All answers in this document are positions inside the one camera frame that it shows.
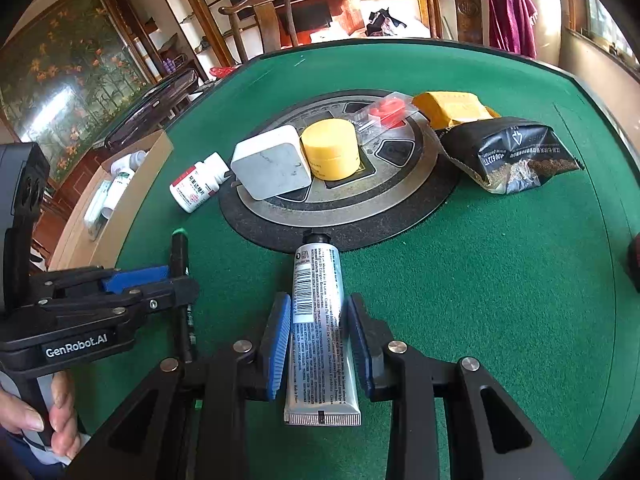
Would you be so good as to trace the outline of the person's left hand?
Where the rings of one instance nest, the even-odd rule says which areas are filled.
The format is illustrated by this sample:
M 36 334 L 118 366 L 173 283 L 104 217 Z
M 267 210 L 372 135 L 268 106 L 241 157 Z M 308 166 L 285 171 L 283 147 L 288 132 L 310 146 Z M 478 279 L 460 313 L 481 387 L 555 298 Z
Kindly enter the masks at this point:
M 51 448 L 56 456 L 72 460 L 79 453 L 82 442 L 75 411 L 75 385 L 68 370 L 53 375 L 51 394 Z M 44 429 L 42 416 L 23 400 L 4 389 L 1 389 L 0 413 L 1 426 L 12 434 L 20 434 L 23 431 L 40 432 Z

